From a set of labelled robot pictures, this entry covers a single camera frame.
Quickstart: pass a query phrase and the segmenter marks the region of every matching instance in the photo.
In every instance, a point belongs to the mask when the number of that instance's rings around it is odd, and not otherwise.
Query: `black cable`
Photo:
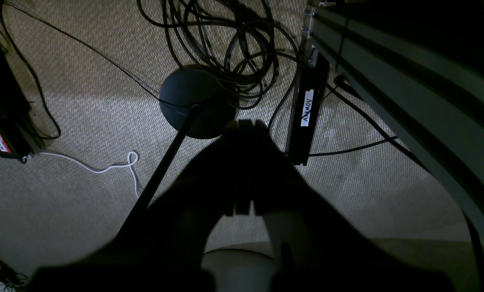
[[[351,108],[353,108],[355,111],[357,111],[358,114],[360,114],[365,120],[368,121],[369,124],[372,125],[372,127],[375,128],[375,130],[377,132],[379,132],[379,134],[384,138],[386,139],[390,144],[392,144],[395,148],[397,148],[399,151],[401,151],[404,155],[406,155],[407,157],[409,157],[409,159],[412,159],[416,164],[418,164],[420,167],[424,168],[424,170],[426,170],[425,166],[418,160],[417,157],[415,157],[415,155],[413,155],[413,153],[409,152],[408,149],[404,148],[401,144],[398,144],[394,139],[392,139],[392,137],[390,137],[390,135],[388,135],[388,133],[386,133],[382,128],[381,126],[379,126],[377,124],[377,122],[375,122],[375,120],[373,120],[373,118],[370,118],[369,115],[367,115],[362,109],[360,109],[360,107],[358,107],[357,105],[354,105],[352,102],[350,102],[347,98],[345,98],[344,96],[342,96],[339,92],[337,92],[333,87],[331,87],[331,85],[327,84],[326,87],[331,91],[331,93],[333,93],[335,96],[337,96],[340,100],[342,100],[342,102],[346,103],[347,105],[349,105]]]
[[[289,94],[292,91],[292,88],[294,88],[294,85],[296,84],[296,80],[297,79],[298,79],[298,74],[294,74],[294,78],[292,79],[291,85],[289,85],[289,88],[287,88],[287,91],[283,95],[283,98],[281,98],[281,100],[278,103],[277,107],[273,111],[273,114],[271,115],[271,118],[269,119],[269,123],[268,123],[269,132],[271,131],[271,127],[273,126],[274,120],[276,119],[276,115],[278,114],[278,112],[280,111],[280,108],[283,106],[283,104],[287,100]]]
[[[469,218],[464,213],[464,218],[467,223],[467,228],[469,229],[469,236],[471,237],[472,249],[474,252],[474,260],[476,262],[476,267],[478,270],[478,279],[480,281],[480,291],[484,292],[484,254],[483,246],[478,235],[478,231],[474,228],[474,225],[469,220]]]
[[[363,100],[363,98],[359,96],[359,93],[357,93],[355,89],[353,89],[350,85],[346,83],[346,78],[343,75],[339,75],[334,78],[334,84],[337,85],[337,87],[341,88],[344,92],[351,94],[360,100]]]
[[[26,281],[28,277],[15,272],[6,263],[0,260],[0,288],[4,286],[2,290],[21,290],[26,288]]]
[[[40,81],[39,81],[38,76],[35,73],[35,70],[33,70],[33,67],[31,67],[29,62],[26,60],[26,58],[22,55],[20,50],[17,48],[17,45],[13,41],[10,33],[8,32],[8,29],[6,28],[6,24],[4,22],[4,17],[2,15],[3,5],[4,5],[4,0],[1,0],[0,1],[0,22],[1,22],[1,26],[2,26],[2,29],[4,31],[4,34],[6,35],[6,38],[10,41],[10,44],[12,45],[14,50],[17,52],[18,57],[21,59],[21,61],[24,63],[24,65],[26,65],[26,67],[28,68],[31,76],[33,76],[36,88],[38,89],[39,94],[40,94],[40,100],[42,100],[42,106],[44,107],[44,111],[46,112],[47,116],[50,118],[51,122],[53,122],[53,124],[55,125],[56,131],[57,131],[57,134],[55,136],[51,136],[51,137],[43,137],[43,136],[40,136],[36,133],[30,133],[30,134],[34,135],[35,137],[38,137],[40,139],[44,139],[44,140],[58,139],[62,135],[62,130],[60,129],[58,122],[56,122],[55,118],[53,117],[53,115],[51,114],[49,109],[47,108],[47,103],[46,103],[46,100],[45,100],[44,91],[42,91],[42,86],[40,85]]]
[[[34,20],[37,20],[39,22],[42,22],[43,24],[49,26],[50,28],[53,28],[54,30],[56,30],[57,32],[59,33],[62,33],[62,35],[65,35],[67,37],[69,37],[70,39],[73,39],[77,42],[79,42],[80,44],[83,44],[84,46],[86,46],[87,48],[89,48],[90,50],[92,50],[93,52],[95,52],[96,54],[100,55],[101,57],[103,57],[104,59],[106,59],[109,63],[111,63],[112,65],[114,65],[116,68],[120,69],[120,71],[122,71],[125,75],[127,75],[128,77],[130,77],[133,81],[135,81],[144,91],[146,91],[148,94],[150,94],[151,96],[153,96],[154,98],[156,98],[159,102],[163,102],[163,103],[166,103],[168,105],[172,105],[174,107],[181,107],[180,105],[174,105],[173,103],[170,103],[170,102],[166,102],[164,100],[160,100],[154,93],[153,91],[156,91],[154,90],[153,88],[150,88],[149,85],[147,85],[144,81],[142,81],[138,76],[136,76],[136,74],[133,74],[132,72],[129,72],[129,70],[127,70],[126,68],[122,67],[121,65],[119,65],[116,61],[112,60],[110,57],[108,57],[107,55],[105,55],[104,53],[100,52],[98,49],[94,48],[93,46],[89,45],[88,43],[84,42],[83,40],[65,32],[64,30],[60,29],[60,28],[57,28],[56,26],[54,26],[53,24],[23,10],[22,8],[16,6],[15,4],[12,4],[12,3],[9,3],[9,2],[4,2],[5,5],[8,5],[8,6],[11,6],[13,8],[15,8],[16,10],[24,13],[25,15],[33,18]]]
[[[391,138],[392,139],[398,139],[399,137],[394,135]],[[327,153],[313,153],[313,154],[310,154],[309,157],[325,157],[325,156],[330,156],[330,155],[342,155],[342,154],[345,154],[345,153],[363,150],[363,149],[366,149],[366,148],[374,147],[374,146],[384,144],[384,143],[388,143],[388,142],[390,142],[390,141],[387,140],[387,139],[384,139],[384,140],[381,140],[381,141],[373,142],[373,143],[363,145],[363,146],[359,146],[359,147],[355,147],[355,148],[350,148],[350,149],[347,149],[347,150],[340,150],[340,151],[327,152]]]
[[[215,77],[220,86],[233,93],[239,100],[252,100],[252,104],[249,106],[231,104],[233,107],[240,110],[252,109],[260,103],[264,94],[276,83],[279,71],[279,53],[286,56],[285,58],[299,63],[299,50],[294,39],[274,21],[266,1],[261,1],[266,13],[265,17],[260,17],[256,12],[238,1],[216,0],[216,2],[227,8],[232,13],[234,20],[208,15],[198,5],[197,0],[189,0],[188,2],[179,0],[177,4],[173,0],[162,0],[161,22],[153,20],[146,14],[141,0],[137,0],[137,6],[146,21],[165,30],[165,39],[170,55],[179,68],[182,68],[183,65],[174,50],[170,30],[183,48],[185,55],[195,65]],[[198,34],[196,35],[198,37],[191,33],[190,27],[192,26],[197,28]],[[211,44],[206,36],[206,26],[221,26],[237,30],[227,46],[223,59],[217,59],[213,52],[210,52]],[[275,49],[275,30],[279,31],[288,41],[294,56],[278,52],[279,50]],[[259,52],[250,52],[249,39],[257,44]],[[243,60],[238,64],[232,64],[231,55],[236,44],[238,44],[238,49],[242,53]]]

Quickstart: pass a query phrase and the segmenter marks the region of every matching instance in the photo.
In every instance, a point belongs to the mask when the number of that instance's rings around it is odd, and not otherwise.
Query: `white cable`
[[[104,170],[99,170],[97,168],[94,168],[92,166],[89,166],[89,165],[79,161],[76,158],[70,157],[68,155],[63,155],[61,153],[48,152],[48,151],[42,151],[40,153],[43,154],[43,155],[53,155],[53,156],[56,156],[56,157],[62,157],[62,158],[68,159],[70,161],[76,162],[77,164],[79,164],[80,166],[82,166],[83,168],[85,168],[86,170],[89,170],[90,172],[92,172],[94,174],[102,174],[104,172],[108,172],[112,168],[128,167],[129,170],[131,170],[132,176],[134,177],[134,190],[136,192],[137,198],[139,198],[139,192],[142,191],[142,187],[140,187],[140,185],[139,185],[138,176],[136,175],[136,172],[135,172],[134,167],[133,167],[134,164],[136,164],[136,162],[139,159],[139,155],[136,151],[130,151],[129,153],[127,153],[127,164],[113,164],[113,165],[109,166],[108,168],[105,168]]]

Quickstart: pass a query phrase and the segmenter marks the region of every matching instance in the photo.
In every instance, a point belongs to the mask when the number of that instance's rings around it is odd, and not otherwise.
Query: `metal frame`
[[[307,35],[448,190],[484,244],[484,52],[353,7],[317,8]]]

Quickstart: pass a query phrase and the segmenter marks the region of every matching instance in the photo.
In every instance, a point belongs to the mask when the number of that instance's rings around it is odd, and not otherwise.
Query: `red label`
[[[0,151],[4,153],[12,153],[10,147],[6,144],[6,141],[2,138],[0,133]]]

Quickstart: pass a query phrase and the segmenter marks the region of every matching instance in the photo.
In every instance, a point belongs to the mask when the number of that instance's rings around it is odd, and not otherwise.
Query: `cable bundle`
[[[15,272],[0,260],[0,291],[27,291],[27,279],[27,276]]]
[[[162,0],[161,23],[153,20],[145,12],[141,0],[137,0],[139,11],[144,19],[150,24],[164,28],[168,49],[179,68],[183,68],[183,64],[173,48],[170,32],[174,33],[180,46],[195,65],[217,78],[219,84],[232,92],[237,101],[249,103],[247,106],[240,106],[238,102],[230,102],[233,107],[240,110],[252,109],[260,103],[264,94],[276,83],[280,66],[278,57],[288,58],[298,63],[298,47],[292,37],[275,22],[270,8],[264,0],[261,0],[261,4],[265,17],[261,17],[238,0],[216,0],[216,3],[226,8],[232,18],[210,15],[199,5],[198,0],[188,2],[179,0],[177,5],[173,0]],[[211,46],[208,26],[221,26],[236,30],[223,58],[218,58]],[[192,33],[190,30],[192,27],[196,33]],[[287,39],[292,47],[293,56],[285,54],[282,49],[275,48],[275,31],[279,31]],[[237,45],[242,60],[234,63],[233,57]],[[251,53],[250,51],[254,47],[258,49],[258,52]],[[294,87],[297,74],[298,69],[296,69],[295,77],[285,97]]]

